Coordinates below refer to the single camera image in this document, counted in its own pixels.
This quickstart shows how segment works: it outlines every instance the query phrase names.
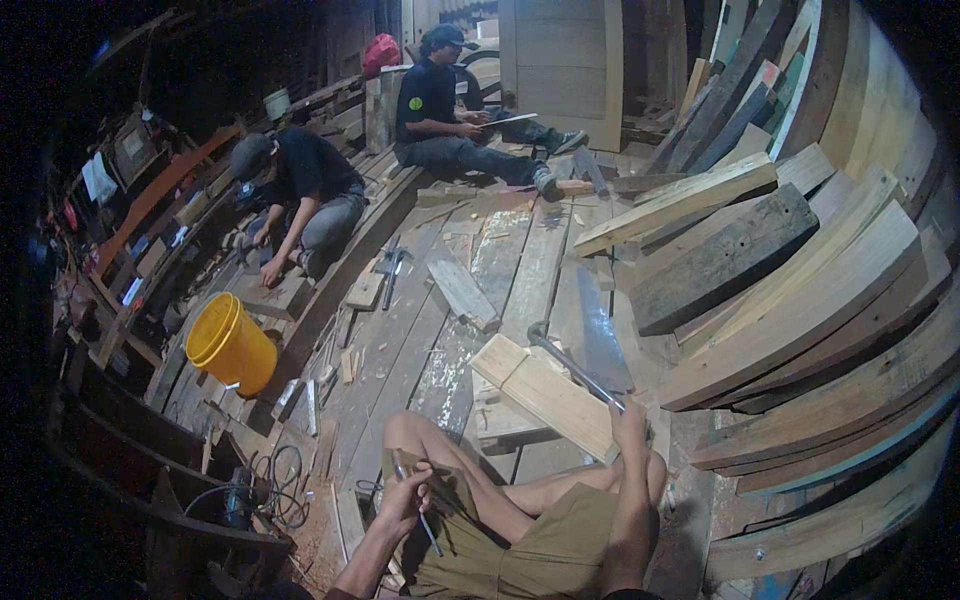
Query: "man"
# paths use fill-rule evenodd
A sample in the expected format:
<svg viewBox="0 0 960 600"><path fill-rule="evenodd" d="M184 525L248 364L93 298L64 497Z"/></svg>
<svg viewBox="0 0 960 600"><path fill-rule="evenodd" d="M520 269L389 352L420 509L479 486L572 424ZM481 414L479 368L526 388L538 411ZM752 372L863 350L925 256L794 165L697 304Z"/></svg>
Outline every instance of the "man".
<svg viewBox="0 0 960 600"><path fill-rule="evenodd" d="M260 268L261 283L276 285L288 260L308 276L323 277L368 204L363 177L333 144L296 127L276 140L248 135L233 148L230 169L242 182L242 200L270 205L266 224L253 237L258 247L271 241L274 246L273 259Z"/></svg>
<svg viewBox="0 0 960 600"><path fill-rule="evenodd" d="M546 163L511 156L472 140L483 131L481 125L513 115L501 108L456 108L457 78L452 65L465 46L477 47L465 42L463 33L450 24L438 25L424 34L420 61L403 76L397 99L397 161L405 167L481 171L500 177L508 185L534 184L548 202L556 202L563 194ZM552 155L587 143L584 132L561 134L529 119L504 123L499 128L505 141L541 145Z"/></svg>
<svg viewBox="0 0 960 600"><path fill-rule="evenodd" d="M372 597L400 544L416 597L657 598L640 588L656 544L666 464L644 442L645 416L634 402L623 415L611 408L620 457L610 467L502 487L433 422L413 413L390 417L380 511L326 598ZM395 456L413 469L405 481L390 476Z"/></svg>

